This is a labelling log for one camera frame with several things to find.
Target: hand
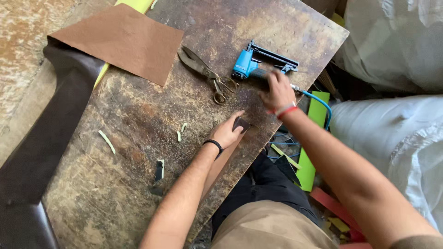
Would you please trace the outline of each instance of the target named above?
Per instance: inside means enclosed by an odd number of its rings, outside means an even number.
[[[211,131],[209,139],[217,141],[223,149],[228,148],[237,139],[240,133],[243,131],[243,127],[239,126],[234,131],[234,121],[237,117],[241,116],[245,111],[239,111],[234,113],[228,120],[223,123],[218,124]]]
[[[277,111],[293,101],[296,103],[294,90],[292,90],[286,75],[273,71],[266,77],[268,78],[269,93],[261,91],[258,93],[266,109]]]

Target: worn work table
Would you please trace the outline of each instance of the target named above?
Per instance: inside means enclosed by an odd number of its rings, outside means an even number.
[[[296,0],[160,0],[149,17],[185,31],[186,45],[220,75],[229,76],[251,39],[300,62],[291,81],[307,89],[347,37],[347,31]],[[197,212],[194,238],[280,126],[267,115],[254,83],[241,82],[227,103],[176,56],[165,87],[111,67],[94,90],[44,197],[65,248],[135,248],[162,197],[151,193],[157,160],[165,159],[163,195],[192,160],[205,137],[234,111],[255,126],[239,144]],[[182,124],[188,123],[177,142]],[[113,155],[98,134],[116,149]]]

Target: black wristband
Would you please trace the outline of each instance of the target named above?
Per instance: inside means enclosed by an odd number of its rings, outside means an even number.
[[[221,155],[221,153],[223,152],[222,146],[217,141],[212,140],[212,139],[206,140],[203,144],[206,144],[206,143],[213,143],[213,144],[215,144],[218,147],[219,152],[218,152],[217,157],[215,158],[215,159],[217,159]]]

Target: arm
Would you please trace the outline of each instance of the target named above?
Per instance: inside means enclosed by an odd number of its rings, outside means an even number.
[[[270,93],[260,93],[268,109],[295,100],[283,74],[268,75]],[[312,164],[354,216],[374,248],[389,248],[414,235],[441,236],[370,162],[312,122],[301,110],[281,117],[303,145]]]
[[[227,121],[215,127],[210,139],[217,141],[222,148],[234,143],[243,127],[238,127],[234,131],[232,127],[235,118],[243,112],[234,113]],[[140,248],[183,248],[197,212],[206,177],[218,152],[218,147],[213,143],[202,146],[160,203],[140,243]]]

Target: red string bracelet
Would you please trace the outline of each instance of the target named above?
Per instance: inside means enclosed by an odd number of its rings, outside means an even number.
[[[282,113],[280,113],[280,114],[277,116],[277,118],[278,118],[278,119],[281,119],[281,118],[283,117],[283,115],[285,115],[285,114],[287,114],[287,113],[290,113],[290,112],[292,112],[292,111],[295,111],[295,110],[297,110],[297,109],[298,109],[297,106],[291,106],[291,107],[289,107],[288,109],[284,110]]]

